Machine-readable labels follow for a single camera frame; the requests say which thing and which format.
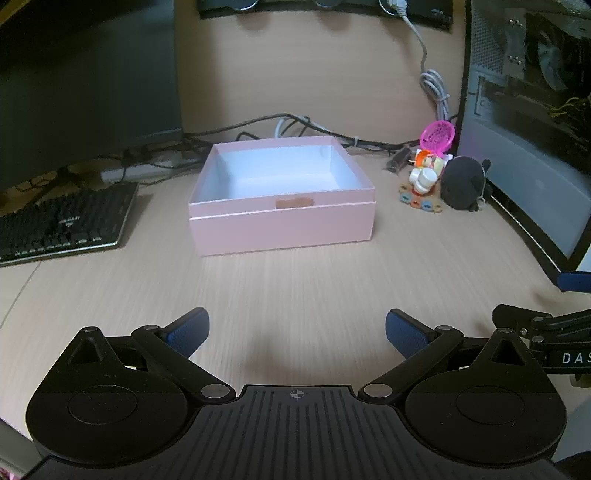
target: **open cardboard box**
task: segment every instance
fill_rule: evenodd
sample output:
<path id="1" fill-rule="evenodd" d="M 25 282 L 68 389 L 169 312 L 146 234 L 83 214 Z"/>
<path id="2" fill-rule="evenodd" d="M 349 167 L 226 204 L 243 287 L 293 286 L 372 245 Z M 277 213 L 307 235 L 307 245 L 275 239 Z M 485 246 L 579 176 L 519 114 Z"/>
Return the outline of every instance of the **open cardboard box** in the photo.
<path id="1" fill-rule="evenodd" d="M 369 240 L 375 188 L 333 137 L 212 148 L 189 203 L 201 255 Z"/>

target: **black cable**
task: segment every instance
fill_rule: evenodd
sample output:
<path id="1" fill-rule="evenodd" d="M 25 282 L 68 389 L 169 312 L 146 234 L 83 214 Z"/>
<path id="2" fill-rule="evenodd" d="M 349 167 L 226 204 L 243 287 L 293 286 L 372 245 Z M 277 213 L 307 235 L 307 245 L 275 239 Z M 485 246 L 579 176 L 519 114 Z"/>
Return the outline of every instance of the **black cable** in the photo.
<path id="1" fill-rule="evenodd" d="M 281 137 L 283 137 L 283 135 L 285 135 L 287 133 L 287 131 L 293 127 L 298 121 L 297 120 L 293 120 L 293 122 L 291 122 L 289 125 L 287 125 L 287 127 L 285 127 L 282 131 L 281 131 Z"/>
<path id="2" fill-rule="evenodd" d="M 235 141 L 235 142 L 239 142 L 239 141 L 240 141 L 240 139 L 241 139 L 242 137 L 250 137 L 250 138 L 252 138 L 253 140 L 260 140 L 260 139 L 261 139 L 261 137 L 257 137 L 256 135 L 252 135 L 252 134 L 250 134 L 250 133 L 248 133 L 248 132 L 240 132 L 240 133 L 239 133 L 239 134 L 236 136 L 236 140 L 234 140 L 234 141 Z"/>
<path id="3" fill-rule="evenodd" d="M 25 193 L 25 192 L 30 192 L 30 191 L 33 189 L 33 187 L 29 187 L 29 188 L 27 188 L 27 189 L 20 189 L 20 188 L 18 187 L 18 185 L 15 185 L 15 186 L 14 186 L 14 189 L 15 189 L 17 192 Z"/>
<path id="4" fill-rule="evenodd" d="M 304 135 L 304 132 L 306 131 L 306 128 L 308 128 L 312 123 L 312 120 L 310 119 L 309 116 L 305 116 L 304 118 L 306 118 L 308 120 L 308 123 L 304 124 L 304 128 L 301 129 L 301 132 L 298 135 L 298 137 L 302 137 Z"/>
<path id="5" fill-rule="evenodd" d="M 199 165 L 199 164 L 203 163 L 203 160 L 195 160 L 195 161 L 187 162 L 187 163 L 184 163 L 183 165 L 177 165 L 177 166 L 158 165 L 157 163 L 151 163 L 149 161 L 143 161 L 142 163 L 145 165 L 151 165 L 156 168 L 164 168 L 166 170 L 178 170 L 180 168 L 193 167 L 195 165 Z"/>
<path id="6" fill-rule="evenodd" d="M 310 120 L 310 117 L 309 117 L 309 116 L 305 116 L 304 118 L 306 119 L 306 121 L 307 121 L 308 123 L 310 123 L 310 122 L 311 122 L 311 120 Z M 287 133 L 287 131 L 288 131 L 288 130 L 289 130 L 291 127 L 293 127 L 293 126 L 294 126 L 296 123 L 301 123 L 301 121 L 298 121 L 298 120 L 293 120 L 293 122 L 291 122 L 289 125 L 287 125 L 287 127 L 285 127 L 285 128 L 283 129 L 283 131 L 281 132 L 280 136 L 281 136 L 281 137 L 283 137 L 283 135 L 285 135 L 285 134 Z M 298 137 L 301 137 L 301 136 L 304 134 L 304 132 L 306 131 L 306 128 L 308 128 L 308 126 L 304 124 L 304 129 L 303 129 L 303 130 L 300 132 L 300 134 L 298 135 Z"/>
<path id="7" fill-rule="evenodd" d="M 189 172 L 191 170 L 194 170 L 194 169 L 195 169 L 195 166 L 191 166 L 191 167 L 184 168 L 182 170 L 176 171 L 172 175 L 169 175 L 168 177 L 164 177 L 163 179 L 154 180 L 154 181 L 141 181 L 141 182 L 139 182 L 139 184 L 140 185 L 143 185 L 143 186 L 156 185 L 157 183 L 162 183 L 164 181 L 173 179 L 173 178 L 175 178 L 175 177 L 177 177 L 179 175 L 182 175 L 183 173 L 187 173 L 187 172 Z"/>
<path id="8" fill-rule="evenodd" d="M 127 166 L 123 167 L 123 175 L 121 175 L 121 178 L 115 182 L 115 184 L 118 183 L 123 183 L 125 180 L 125 175 L 127 174 Z"/>
<path id="9" fill-rule="evenodd" d="M 29 185 L 31 186 L 31 188 L 33 189 L 42 189 L 45 185 L 47 185 L 49 183 L 49 180 L 47 179 L 42 179 L 40 180 L 38 183 L 33 183 L 32 180 L 29 180 Z"/>
<path id="10" fill-rule="evenodd" d="M 222 133 L 222 132 L 227 132 L 229 130 L 235 130 L 237 128 L 245 127 L 247 125 L 252 125 L 252 124 L 255 124 L 258 122 L 264 122 L 265 120 L 272 120 L 274 118 L 291 118 L 292 120 L 295 120 L 296 122 L 299 122 L 299 123 L 307 126 L 307 128 L 311 128 L 312 130 L 316 130 L 317 132 L 324 133 L 326 135 L 332 135 L 334 137 L 339 137 L 341 139 L 347 140 L 350 142 L 351 146 L 378 147 L 378 148 L 384 148 L 388 151 L 396 150 L 396 149 L 401 148 L 403 146 L 403 144 L 390 144 L 390 143 L 385 143 L 385 142 L 373 142 L 373 141 L 368 141 L 368 140 L 359 140 L 354 137 L 349 137 L 347 135 L 338 134 L 338 133 L 332 132 L 330 130 L 326 130 L 324 128 L 317 127 L 314 124 L 312 124 L 311 122 L 307 122 L 305 120 L 302 120 L 300 117 L 292 115 L 291 113 L 276 113 L 274 115 L 261 116 L 259 118 L 255 118 L 253 120 L 248 120 L 248 121 L 242 122 L 240 124 L 230 125 L 228 127 L 216 128 L 214 130 L 207 130 L 205 132 L 186 133 L 185 135 L 188 138 L 204 137 L 207 135 L 214 135 L 214 134 L 218 134 L 218 133 Z"/>

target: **mechanical keyboard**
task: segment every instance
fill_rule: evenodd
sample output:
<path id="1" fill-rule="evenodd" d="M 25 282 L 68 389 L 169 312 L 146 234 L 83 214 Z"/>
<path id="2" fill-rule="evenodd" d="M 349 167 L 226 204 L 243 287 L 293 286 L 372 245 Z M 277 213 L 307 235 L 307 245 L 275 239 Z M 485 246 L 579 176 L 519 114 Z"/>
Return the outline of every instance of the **mechanical keyboard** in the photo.
<path id="1" fill-rule="evenodd" d="M 0 217 L 0 267 L 117 247 L 137 189 L 82 190 Z"/>

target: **white cable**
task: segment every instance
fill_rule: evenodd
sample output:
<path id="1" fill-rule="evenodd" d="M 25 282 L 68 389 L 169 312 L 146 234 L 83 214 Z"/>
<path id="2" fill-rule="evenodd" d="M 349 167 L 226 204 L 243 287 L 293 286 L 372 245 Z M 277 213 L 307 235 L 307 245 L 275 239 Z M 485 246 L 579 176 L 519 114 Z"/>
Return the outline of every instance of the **white cable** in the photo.
<path id="1" fill-rule="evenodd" d="M 280 118 L 277 122 L 277 126 L 275 127 L 275 138 L 279 138 L 281 136 L 281 127 L 285 123 L 286 118 Z"/>
<path id="2" fill-rule="evenodd" d="M 413 31 L 421 44 L 423 49 L 423 58 L 421 59 L 421 75 L 419 77 L 419 84 L 425 91 L 427 96 L 437 106 L 437 120 L 449 120 L 449 104 L 447 99 L 449 94 L 445 88 L 443 78 L 435 70 L 425 70 L 425 62 L 427 60 L 427 45 L 423 40 L 423 37 L 413 25 L 413 23 L 407 17 L 407 2 L 406 0 L 388 0 L 388 4 L 391 8 L 396 9 L 398 15 L 404 20 L 408 27 Z"/>
<path id="3" fill-rule="evenodd" d="M 310 125 L 314 125 L 316 128 L 321 128 L 322 130 L 331 131 L 330 128 L 323 127 L 322 125 L 319 125 L 316 122 L 313 122 L 312 120 L 310 120 L 309 118 L 306 118 L 305 116 L 300 116 L 300 115 L 294 115 L 294 116 L 299 118 L 304 125 L 309 123 Z M 275 126 L 275 138 L 281 138 L 281 128 L 283 127 L 283 124 L 287 120 L 289 120 L 289 119 L 288 118 L 280 118 L 279 119 L 279 121 L 277 122 L 277 125 Z"/>

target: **wooden desk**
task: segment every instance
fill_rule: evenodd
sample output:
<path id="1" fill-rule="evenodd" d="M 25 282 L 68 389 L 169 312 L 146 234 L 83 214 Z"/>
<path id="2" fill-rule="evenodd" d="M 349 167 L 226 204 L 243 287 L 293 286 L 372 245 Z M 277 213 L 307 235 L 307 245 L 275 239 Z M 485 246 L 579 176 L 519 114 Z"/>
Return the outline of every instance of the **wooden desk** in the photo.
<path id="1" fill-rule="evenodd" d="M 591 296 L 560 293 L 491 207 L 415 210 L 398 201 L 399 178 L 382 170 L 383 157 L 356 158 L 376 185 L 370 242 L 199 258 L 187 220 L 196 175 L 188 175 L 140 190 L 123 248 L 0 269 L 1 311 L 12 305 L 0 329 L 0 417 L 27 433 L 28 400 L 87 325 L 128 335 L 203 306 L 211 334 L 192 360 L 237 391 L 245 383 L 357 389 L 402 360 L 384 334 L 390 308 L 484 336 L 498 303 L 553 314 L 591 307 Z M 566 377 L 555 381 L 569 411 L 589 396 Z"/>

